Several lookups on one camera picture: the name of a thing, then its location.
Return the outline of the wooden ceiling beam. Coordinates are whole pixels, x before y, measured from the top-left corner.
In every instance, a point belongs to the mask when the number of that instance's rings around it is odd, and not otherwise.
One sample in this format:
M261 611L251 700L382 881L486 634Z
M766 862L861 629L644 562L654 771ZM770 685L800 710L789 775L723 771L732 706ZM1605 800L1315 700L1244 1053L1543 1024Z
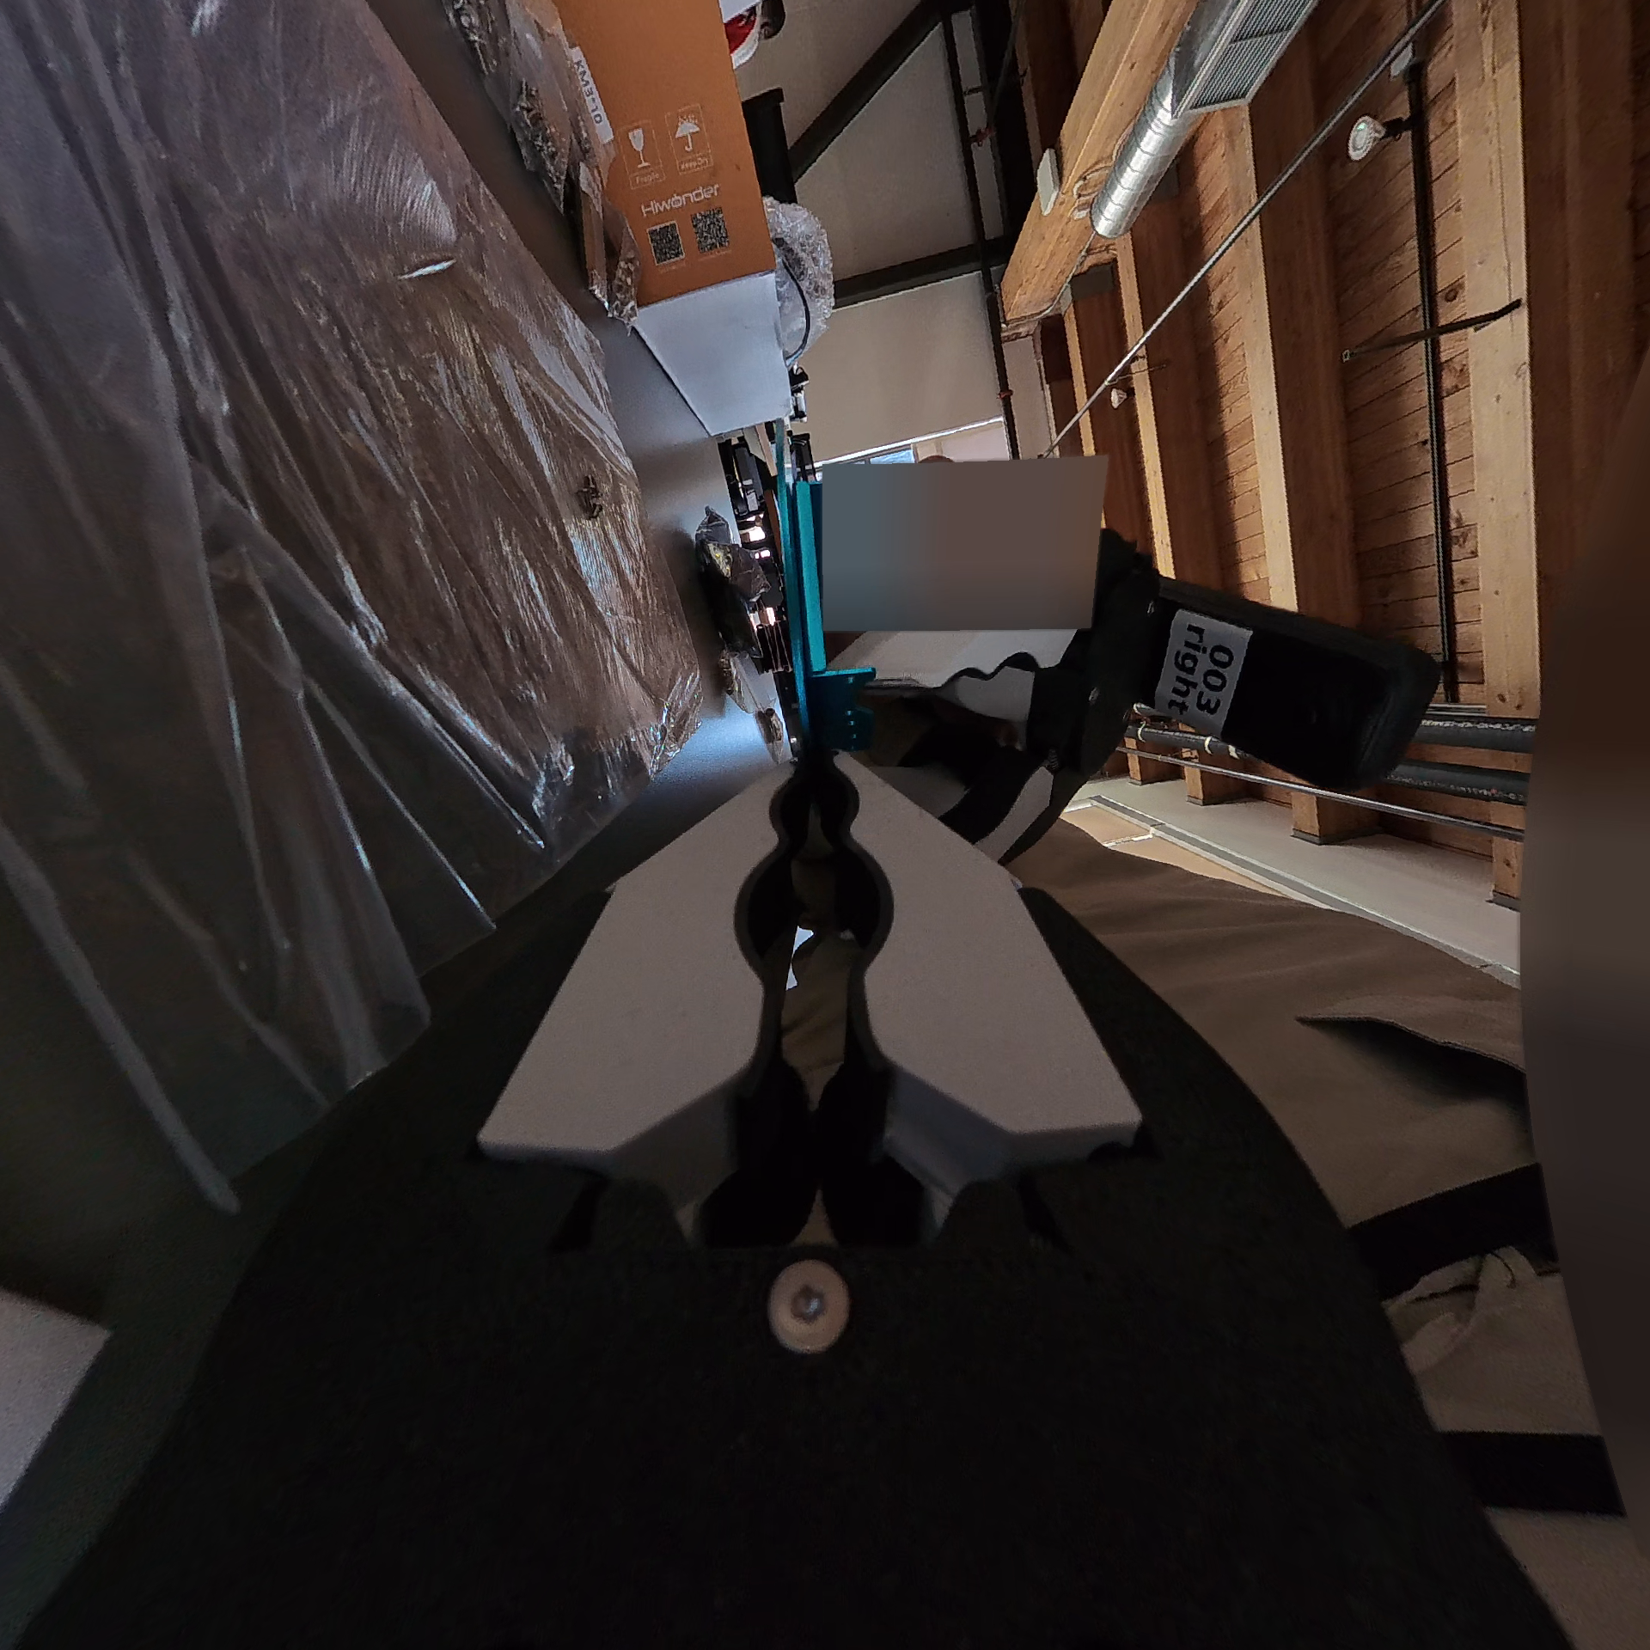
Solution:
M1196 3L1013 3L1009 112L1026 117L1028 156L1056 160L1050 209L1033 199L1000 277L1009 338L1033 336L1087 260L1087 206L1127 134L1168 69Z

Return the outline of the orange cardboard box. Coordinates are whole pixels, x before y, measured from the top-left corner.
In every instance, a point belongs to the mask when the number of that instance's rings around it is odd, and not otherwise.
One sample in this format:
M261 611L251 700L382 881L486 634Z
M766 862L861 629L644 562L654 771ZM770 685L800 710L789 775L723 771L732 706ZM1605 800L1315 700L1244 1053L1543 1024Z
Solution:
M720 3L560 3L638 242L644 343L714 440L787 420L776 248Z

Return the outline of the silver ventilation duct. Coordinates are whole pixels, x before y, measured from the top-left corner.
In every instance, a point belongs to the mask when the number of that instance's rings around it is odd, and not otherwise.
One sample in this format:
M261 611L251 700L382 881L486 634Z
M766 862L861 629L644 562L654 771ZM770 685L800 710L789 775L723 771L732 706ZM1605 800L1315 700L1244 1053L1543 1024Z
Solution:
M1087 209L1102 242L1119 240L1158 195L1205 113L1245 109L1320 3L1198 3Z

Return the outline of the assembly instruction sheet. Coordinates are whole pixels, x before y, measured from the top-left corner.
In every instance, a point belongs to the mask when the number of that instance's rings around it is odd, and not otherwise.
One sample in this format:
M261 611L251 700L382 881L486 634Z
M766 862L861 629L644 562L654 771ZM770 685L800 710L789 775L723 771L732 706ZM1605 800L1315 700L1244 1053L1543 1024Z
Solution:
M34 1464L111 1332L2 1292L2 1503Z

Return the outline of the shiny wrapped parts bag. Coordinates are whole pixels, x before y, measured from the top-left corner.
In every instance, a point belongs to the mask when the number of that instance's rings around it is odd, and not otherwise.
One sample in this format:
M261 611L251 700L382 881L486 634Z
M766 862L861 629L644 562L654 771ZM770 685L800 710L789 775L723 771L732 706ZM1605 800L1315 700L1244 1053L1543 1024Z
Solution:
M792 667L778 545L770 524L772 471L748 437L720 440L725 506L693 530L693 576L715 634L715 681L754 720L772 765L794 754Z

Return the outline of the black ceiling pipes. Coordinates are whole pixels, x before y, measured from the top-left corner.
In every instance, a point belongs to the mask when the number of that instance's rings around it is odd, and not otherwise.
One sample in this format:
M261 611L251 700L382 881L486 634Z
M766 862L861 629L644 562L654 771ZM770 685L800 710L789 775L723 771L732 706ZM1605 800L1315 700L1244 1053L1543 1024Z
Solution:
M1431 806L1419 807L1381 800L1381 792L1525 810L1535 725L1535 718L1498 718L1482 706L1436 703L1397 760L1365 786L1320 783L1294 771L1269 766L1255 754L1245 754L1219 734L1192 733L1158 713L1148 713L1144 706L1139 706L1127 722L1122 745L1136 748L1144 760L1175 765L1196 772L1234 772L1255 788L1345 803L1368 814L1448 825L1481 836L1520 838L1520 825L1507 828L1497 822L1442 814Z

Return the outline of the person's striped clothing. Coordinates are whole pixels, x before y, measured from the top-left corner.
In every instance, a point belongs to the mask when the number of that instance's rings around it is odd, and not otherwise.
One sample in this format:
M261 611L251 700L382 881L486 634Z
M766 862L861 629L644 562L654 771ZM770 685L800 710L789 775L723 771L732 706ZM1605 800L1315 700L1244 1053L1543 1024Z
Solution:
M1478 1503L1623 1517L1543 1172L1498 1172L1346 1234L1380 1284L1426 1416Z

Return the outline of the teal round metal plate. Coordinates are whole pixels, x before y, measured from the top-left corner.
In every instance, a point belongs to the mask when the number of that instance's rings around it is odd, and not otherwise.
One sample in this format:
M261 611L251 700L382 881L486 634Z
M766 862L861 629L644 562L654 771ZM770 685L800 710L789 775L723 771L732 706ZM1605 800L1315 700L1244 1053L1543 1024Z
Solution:
M800 759L824 751L824 713L813 706L818 681L827 673L827 641L821 617L818 566L818 483L800 461L789 420L770 426L776 475L776 520L787 585L792 685L797 710Z

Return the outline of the pile of small hardware bags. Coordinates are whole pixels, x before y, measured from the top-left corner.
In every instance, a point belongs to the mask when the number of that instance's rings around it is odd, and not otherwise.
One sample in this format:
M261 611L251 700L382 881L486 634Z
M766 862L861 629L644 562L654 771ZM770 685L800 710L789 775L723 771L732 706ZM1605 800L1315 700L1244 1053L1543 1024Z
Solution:
M441 3L523 168L568 217L584 280L633 333L641 252L613 193L616 136L584 48L555 3Z

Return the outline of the person's tan jacket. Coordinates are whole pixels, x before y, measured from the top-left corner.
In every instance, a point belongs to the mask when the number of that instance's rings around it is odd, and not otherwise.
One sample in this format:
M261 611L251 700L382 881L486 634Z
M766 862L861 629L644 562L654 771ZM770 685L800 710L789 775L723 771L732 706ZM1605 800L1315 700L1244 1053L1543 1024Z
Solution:
M891 1069L861 1024L880 899L841 844L838 1064L818 1172L845 1242L904 1242L972 1188L920 1188L882 1147ZM1076 828L1019 857L1021 902L1122 1075L1136 1147L1016 1172L1067 1250L1201 1231L1241 1250L1535 1164L1515 988L1365 918L1097 847Z

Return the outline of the bubble wrap packet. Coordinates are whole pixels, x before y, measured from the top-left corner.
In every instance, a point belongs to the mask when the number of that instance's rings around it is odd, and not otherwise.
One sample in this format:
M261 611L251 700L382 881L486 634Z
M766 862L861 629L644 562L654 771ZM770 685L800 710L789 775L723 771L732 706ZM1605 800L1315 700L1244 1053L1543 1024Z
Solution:
M787 367L794 367L824 338L835 308L835 277L827 231L797 201L763 195L776 255L776 338Z

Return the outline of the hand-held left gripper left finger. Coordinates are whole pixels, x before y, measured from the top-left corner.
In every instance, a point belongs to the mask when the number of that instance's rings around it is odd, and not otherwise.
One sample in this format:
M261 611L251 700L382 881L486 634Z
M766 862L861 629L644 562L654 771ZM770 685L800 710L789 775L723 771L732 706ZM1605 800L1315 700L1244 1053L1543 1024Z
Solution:
M476 1147L613 1180L725 1180L797 935L800 771L776 766L626 875Z

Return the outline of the blue square metal bracket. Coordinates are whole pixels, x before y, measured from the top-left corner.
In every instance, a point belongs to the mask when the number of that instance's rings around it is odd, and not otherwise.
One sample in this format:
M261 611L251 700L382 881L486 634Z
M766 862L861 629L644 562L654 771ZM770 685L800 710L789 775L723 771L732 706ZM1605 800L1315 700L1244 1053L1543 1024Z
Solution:
M821 487L818 487L818 566L821 566ZM875 670L834 670L818 681L813 706L824 713L824 754L866 751L875 734L875 718L861 706L857 695L871 685Z

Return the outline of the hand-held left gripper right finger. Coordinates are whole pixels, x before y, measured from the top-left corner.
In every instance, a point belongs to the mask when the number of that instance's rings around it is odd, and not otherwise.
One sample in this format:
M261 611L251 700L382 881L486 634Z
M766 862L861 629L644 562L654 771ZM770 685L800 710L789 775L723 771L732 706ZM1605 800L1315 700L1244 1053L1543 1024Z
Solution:
M834 766L880 899L861 1024L896 1164L972 1188L1136 1147L1141 1114L1016 878L854 759Z

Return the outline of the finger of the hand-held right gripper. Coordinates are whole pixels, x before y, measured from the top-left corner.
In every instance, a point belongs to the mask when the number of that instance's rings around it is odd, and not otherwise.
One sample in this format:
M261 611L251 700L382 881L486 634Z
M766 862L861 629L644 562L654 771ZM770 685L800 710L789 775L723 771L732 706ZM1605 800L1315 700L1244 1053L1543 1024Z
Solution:
M969 649L956 673L933 685L933 695L967 713L998 722L1026 725L1035 700L1040 659L1028 649L994 658Z

